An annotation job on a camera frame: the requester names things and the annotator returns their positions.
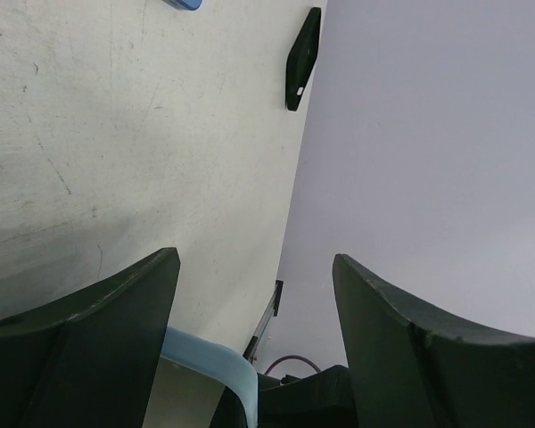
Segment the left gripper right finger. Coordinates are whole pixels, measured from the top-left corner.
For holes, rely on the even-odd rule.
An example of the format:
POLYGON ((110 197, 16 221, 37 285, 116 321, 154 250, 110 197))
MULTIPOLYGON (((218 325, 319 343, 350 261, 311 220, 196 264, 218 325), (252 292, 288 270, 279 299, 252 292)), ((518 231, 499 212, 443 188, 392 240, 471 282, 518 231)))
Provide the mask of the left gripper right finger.
POLYGON ((363 427, 535 427, 535 338, 440 309, 352 257, 333 289, 363 427))

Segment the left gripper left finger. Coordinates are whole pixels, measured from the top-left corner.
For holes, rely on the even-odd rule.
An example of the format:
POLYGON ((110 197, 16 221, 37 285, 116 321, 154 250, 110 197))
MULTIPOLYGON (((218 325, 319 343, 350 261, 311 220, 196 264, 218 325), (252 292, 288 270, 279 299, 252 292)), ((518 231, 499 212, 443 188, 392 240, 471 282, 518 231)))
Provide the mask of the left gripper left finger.
POLYGON ((0 427, 141 426, 179 270, 163 248, 0 320, 0 427))

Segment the light blue cased phone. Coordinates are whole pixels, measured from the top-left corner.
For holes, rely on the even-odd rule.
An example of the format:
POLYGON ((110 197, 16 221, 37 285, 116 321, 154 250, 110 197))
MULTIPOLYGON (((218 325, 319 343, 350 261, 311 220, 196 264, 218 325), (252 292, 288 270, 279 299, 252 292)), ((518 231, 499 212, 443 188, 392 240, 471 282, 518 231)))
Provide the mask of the light blue cased phone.
POLYGON ((247 426, 258 426, 258 376, 243 355, 168 326, 160 356, 223 384, 239 399, 247 426))

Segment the black phone case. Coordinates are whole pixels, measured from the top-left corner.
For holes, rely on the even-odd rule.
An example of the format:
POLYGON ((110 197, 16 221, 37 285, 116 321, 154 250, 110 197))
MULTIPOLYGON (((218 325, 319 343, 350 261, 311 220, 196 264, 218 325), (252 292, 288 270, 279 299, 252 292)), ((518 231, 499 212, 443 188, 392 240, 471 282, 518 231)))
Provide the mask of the black phone case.
POLYGON ((311 7, 285 66, 285 107, 297 111, 318 57, 322 9, 311 7))

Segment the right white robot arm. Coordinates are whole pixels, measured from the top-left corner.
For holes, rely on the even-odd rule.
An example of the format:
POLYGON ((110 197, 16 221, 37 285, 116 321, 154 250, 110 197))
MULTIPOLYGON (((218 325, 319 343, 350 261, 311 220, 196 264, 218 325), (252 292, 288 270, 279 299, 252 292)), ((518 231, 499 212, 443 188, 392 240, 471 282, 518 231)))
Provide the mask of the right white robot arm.
POLYGON ((251 366, 225 382, 211 427, 358 427, 350 372, 332 366, 280 383, 251 366))

